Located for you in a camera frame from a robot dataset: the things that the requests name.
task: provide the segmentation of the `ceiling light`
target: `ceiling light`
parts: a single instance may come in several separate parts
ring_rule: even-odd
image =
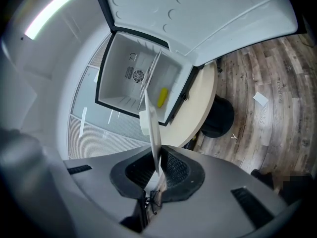
[[[25,31],[25,35],[34,40],[38,32],[49,20],[50,17],[54,15],[64,4],[70,0],[53,0],[50,2],[32,21],[28,29]]]

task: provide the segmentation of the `vent grille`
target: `vent grille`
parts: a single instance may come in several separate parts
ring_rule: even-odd
[[[133,73],[133,79],[135,82],[139,83],[143,80],[143,78],[144,78],[144,73],[141,70],[136,70]]]
[[[89,61],[88,65],[92,65],[95,67],[100,68],[101,66],[101,62],[103,60],[103,56],[105,54],[106,51],[106,47],[108,45],[108,42],[110,40],[111,35],[109,35],[108,37],[106,37],[104,43],[102,43],[102,45],[100,46],[100,48],[98,49],[98,51],[95,53],[95,55],[93,56],[93,58]]]
[[[149,145],[100,129],[85,122],[83,136],[79,137],[81,120],[70,116],[68,131],[68,154],[70,159],[90,158],[123,152]]]
[[[134,71],[134,68],[133,68],[133,67],[128,67],[128,68],[127,68],[127,71],[126,71],[126,73],[125,73],[125,77],[126,77],[127,79],[131,79],[133,71]]]
[[[83,166],[79,166],[79,167],[75,167],[75,168],[70,168],[70,169],[67,169],[67,170],[68,170],[70,175],[73,175],[73,174],[78,174],[78,173],[81,173],[81,172],[84,172],[84,171],[87,171],[87,170],[90,170],[90,169],[92,169],[91,166],[83,165]]]

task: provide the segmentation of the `open fridge door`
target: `open fridge door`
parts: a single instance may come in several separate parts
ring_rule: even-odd
[[[166,43],[200,66],[298,29],[289,0],[99,0],[112,31]]]

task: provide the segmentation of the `black slot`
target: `black slot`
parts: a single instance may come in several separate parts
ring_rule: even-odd
[[[256,229],[264,226],[274,218],[246,188],[234,189],[231,193]]]
[[[87,170],[90,170],[90,169],[92,169],[91,166],[83,165],[83,166],[79,166],[79,167],[70,168],[70,169],[67,169],[67,170],[68,170],[70,175],[73,175],[73,174],[81,173],[81,172],[84,172],[84,171],[87,171]]]

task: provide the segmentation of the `mini fridge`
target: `mini fridge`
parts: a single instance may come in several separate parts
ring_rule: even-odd
[[[138,118],[147,89],[164,126],[190,98],[187,91],[204,64],[298,30],[289,0],[98,1],[112,36],[99,71],[96,103]],[[168,94],[159,108],[163,88]]]

